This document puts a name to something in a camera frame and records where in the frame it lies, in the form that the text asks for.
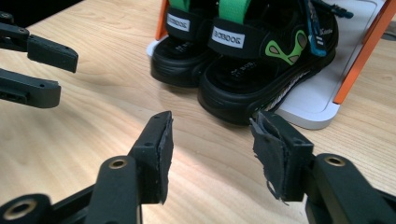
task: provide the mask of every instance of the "wooden table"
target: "wooden table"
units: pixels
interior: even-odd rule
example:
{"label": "wooden table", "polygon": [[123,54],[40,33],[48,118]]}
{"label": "wooden table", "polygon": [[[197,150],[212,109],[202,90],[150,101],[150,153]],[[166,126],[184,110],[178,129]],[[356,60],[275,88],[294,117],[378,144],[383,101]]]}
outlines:
{"label": "wooden table", "polygon": [[[174,117],[174,157],[164,205],[143,205],[146,223],[306,223],[304,205],[286,206],[267,190],[249,127],[219,121],[195,89],[149,74],[147,45],[160,4],[85,0],[29,27],[79,54],[75,74],[0,50],[0,67],[59,81],[52,109],[0,101],[0,204],[29,193],[53,203],[95,182],[106,159],[125,155],[149,118]],[[349,158],[372,185],[396,195],[396,43],[381,40],[332,124],[298,128],[315,154]]]}

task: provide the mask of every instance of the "green strap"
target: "green strap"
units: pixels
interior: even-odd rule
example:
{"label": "green strap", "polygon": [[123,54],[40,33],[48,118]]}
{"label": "green strap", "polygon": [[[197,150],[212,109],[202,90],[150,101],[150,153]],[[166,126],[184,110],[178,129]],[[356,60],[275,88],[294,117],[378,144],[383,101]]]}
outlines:
{"label": "green strap", "polygon": [[185,12],[188,12],[190,9],[190,0],[169,0],[169,4]]}
{"label": "green strap", "polygon": [[243,24],[249,4],[250,0],[220,0],[219,17],[227,21]]}

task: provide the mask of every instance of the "black sandal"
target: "black sandal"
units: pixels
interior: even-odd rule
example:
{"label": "black sandal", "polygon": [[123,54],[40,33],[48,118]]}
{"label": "black sandal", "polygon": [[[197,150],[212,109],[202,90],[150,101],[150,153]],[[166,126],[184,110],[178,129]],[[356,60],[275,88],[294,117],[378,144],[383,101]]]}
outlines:
{"label": "black sandal", "polygon": [[[275,111],[293,87],[330,64],[338,44],[338,25],[331,11],[335,6],[327,8],[317,1],[313,5],[319,24],[306,22],[300,0],[251,0],[245,13],[243,7],[233,8],[236,16],[227,15],[233,0],[220,1],[208,46],[222,56],[201,79],[201,106],[219,119],[249,125],[257,111]],[[310,39],[308,25],[320,26],[318,39]],[[309,40],[321,45],[321,55],[310,50]]]}
{"label": "black sandal", "polygon": [[218,1],[170,0],[169,34],[153,51],[151,75],[166,84],[198,87],[207,65],[219,55],[207,47]]}

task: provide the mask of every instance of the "shoe rack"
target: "shoe rack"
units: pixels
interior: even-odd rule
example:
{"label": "shoe rack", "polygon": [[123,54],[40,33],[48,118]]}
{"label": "shoe rack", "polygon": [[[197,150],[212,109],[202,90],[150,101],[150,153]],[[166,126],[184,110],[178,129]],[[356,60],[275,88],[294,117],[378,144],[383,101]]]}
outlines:
{"label": "shoe rack", "polygon": [[[337,18],[339,44],[333,62],[320,73],[296,86],[276,111],[285,120],[306,129],[323,129],[336,116],[354,81],[396,13],[396,0],[325,0],[354,13],[352,19]],[[155,41],[148,56],[166,35],[163,0]]]}

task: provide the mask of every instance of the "metal screw hole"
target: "metal screw hole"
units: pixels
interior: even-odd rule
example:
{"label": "metal screw hole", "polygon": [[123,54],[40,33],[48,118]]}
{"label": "metal screw hole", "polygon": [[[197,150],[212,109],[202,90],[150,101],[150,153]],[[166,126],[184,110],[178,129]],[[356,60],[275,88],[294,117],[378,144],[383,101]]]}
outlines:
{"label": "metal screw hole", "polygon": [[108,165],[108,167],[110,167],[110,169],[113,169],[113,170],[120,169],[120,168],[126,166],[127,163],[128,162],[126,160],[115,160],[115,161],[111,162]]}
{"label": "metal screw hole", "polygon": [[37,206],[37,202],[33,199],[26,199],[20,202],[14,203],[4,213],[3,217],[6,220],[14,220],[20,217],[24,217],[32,212]]}
{"label": "metal screw hole", "polygon": [[334,157],[334,156],[326,157],[324,160],[333,166],[345,166],[346,165],[345,161],[341,160],[340,158]]}

